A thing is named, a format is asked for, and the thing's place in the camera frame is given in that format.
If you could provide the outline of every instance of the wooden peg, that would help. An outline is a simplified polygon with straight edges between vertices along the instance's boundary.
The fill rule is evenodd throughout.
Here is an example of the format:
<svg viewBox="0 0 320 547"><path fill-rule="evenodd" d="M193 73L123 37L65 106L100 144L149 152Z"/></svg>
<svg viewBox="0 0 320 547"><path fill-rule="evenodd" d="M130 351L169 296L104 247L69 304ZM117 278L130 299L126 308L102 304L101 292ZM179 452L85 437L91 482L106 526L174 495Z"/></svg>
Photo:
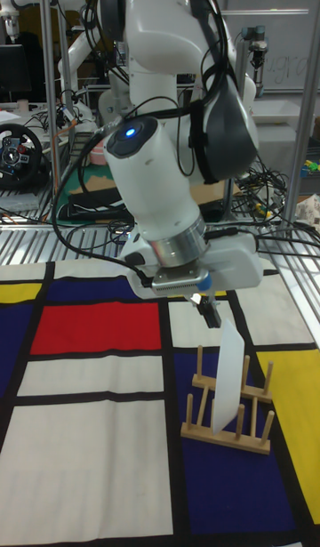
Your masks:
<svg viewBox="0 0 320 547"><path fill-rule="evenodd" d="M239 405L238 417L236 421L236 440L239 440L241 437L243 425L244 425L244 405Z"/></svg>
<svg viewBox="0 0 320 547"><path fill-rule="evenodd" d="M256 397L253 397L253 400L252 400L252 421L251 421L251 428L250 428L250 436L251 437L255 437L255 435L256 435L257 409L258 409L258 399Z"/></svg>
<svg viewBox="0 0 320 547"><path fill-rule="evenodd" d="M205 409L206 399L208 398L208 393L209 393L209 387L208 385L205 385L203 396L200 403L199 414L196 421L196 426L202 425L202 421L204 419L204 409Z"/></svg>
<svg viewBox="0 0 320 547"><path fill-rule="evenodd" d="M261 441L260 441L261 446L266 444L266 442L268 440L268 435L270 433L270 429L271 429L271 425L272 425L272 422L274 420L274 417L275 417L275 412L274 411L269 411L268 416L267 416L267 420L266 420L266 424L265 424L265 428L263 429L263 433L262 433L262 437L261 437Z"/></svg>
<svg viewBox="0 0 320 547"><path fill-rule="evenodd" d="M204 348L202 345L198 346L197 358L196 358L196 376L198 379L202 377L202 356Z"/></svg>
<svg viewBox="0 0 320 547"><path fill-rule="evenodd" d="M267 393L268 393L268 388L269 388L269 384L270 384L270 381L271 381L272 369L273 369L273 361L269 361L268 362L267 375L266 375L266 381L265 381L265 384L264 384L264 387L263 387L263 394L264 395L267 395Z"/></svg>
<svg viewBox="0 0 320 547"><path fill-rule="evenodd" d="M213 408L214 408L214 398L212 399L212 415L211 415L211 421L210 421L210 428L213 429Z"/></svg>
<svg viewBox="0 0 320 547"><path fill-rule="evenodd" d="M246 355L244 357L244 368L243 368L243 376L241 381L241 390L244 390L244 387L246 385L246 380L247 380L248 371L249 371L249 363L250 363L250 356Z"/></svg>
<svg viewBox="0 0 320 547"><path fill-rule="evenodd" d="M187 399L187 419L186 419L188 430L191 429L191 424L192 424L192 406L193 406L193 395L189 393L188 399Z"/></svg>

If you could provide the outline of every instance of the whiteboard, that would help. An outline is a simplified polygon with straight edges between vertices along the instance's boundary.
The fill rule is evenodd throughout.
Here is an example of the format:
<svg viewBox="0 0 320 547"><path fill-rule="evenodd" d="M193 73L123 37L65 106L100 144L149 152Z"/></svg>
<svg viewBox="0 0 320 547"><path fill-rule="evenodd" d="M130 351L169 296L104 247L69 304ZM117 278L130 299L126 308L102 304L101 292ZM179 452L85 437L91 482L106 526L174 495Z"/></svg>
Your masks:
<svg viewBox="0 0 320 547"><path fill-rule="evenodd" d="M266 27L269 50L263 74L265 90L294 92L303 89L318 1L228 0L229 10L309 9L308 15L276 16L275 13L225 18L234 41L242 27ZM250 76L252 71L249 64L247 72Z"/></svg>

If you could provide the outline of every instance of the blue led light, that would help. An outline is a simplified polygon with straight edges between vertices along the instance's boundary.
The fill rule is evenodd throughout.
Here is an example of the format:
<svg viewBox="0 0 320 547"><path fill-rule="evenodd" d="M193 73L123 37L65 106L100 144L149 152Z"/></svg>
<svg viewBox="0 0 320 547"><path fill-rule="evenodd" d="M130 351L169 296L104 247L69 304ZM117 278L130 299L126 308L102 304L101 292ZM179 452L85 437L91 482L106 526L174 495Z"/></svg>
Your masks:
<svg viewBox="0 0 320 547"><path fill-rule="evenodd" d="M126 131L125 135L127 138L131 138L132 136L134 136L135 134L135 130L134 128L130 128L129 130Z"/></svg>

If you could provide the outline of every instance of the computer monitor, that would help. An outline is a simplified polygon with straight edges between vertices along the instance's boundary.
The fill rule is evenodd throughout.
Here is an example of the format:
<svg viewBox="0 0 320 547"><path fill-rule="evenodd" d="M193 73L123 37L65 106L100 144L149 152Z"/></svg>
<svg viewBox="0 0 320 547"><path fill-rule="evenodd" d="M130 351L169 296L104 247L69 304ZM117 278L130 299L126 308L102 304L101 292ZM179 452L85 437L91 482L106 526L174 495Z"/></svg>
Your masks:
<svg viewBox="0 0 320 547"><path fill-rule="evenodd" d="M0 92L31 91L26 54L22 45L0 45Z"/></svg>

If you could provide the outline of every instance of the black device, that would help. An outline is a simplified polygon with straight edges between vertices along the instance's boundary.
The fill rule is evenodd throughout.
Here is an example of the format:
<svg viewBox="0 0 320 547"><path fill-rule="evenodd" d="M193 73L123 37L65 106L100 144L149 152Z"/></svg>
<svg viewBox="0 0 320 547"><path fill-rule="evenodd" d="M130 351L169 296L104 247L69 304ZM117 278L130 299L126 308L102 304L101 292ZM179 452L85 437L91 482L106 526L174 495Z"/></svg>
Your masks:
<svg viewBox="0 0 320 547"><path fill-rule="evenodd" d="M22 45L0 45L0 91L31 91L28 64Z"/></svg>
<svg viewBox="0 0 320 547"><path fill-rule="evenodd" d="M0 189L23 189L34 183L42 147L36 135L20 124L0 124Z"/></svg>

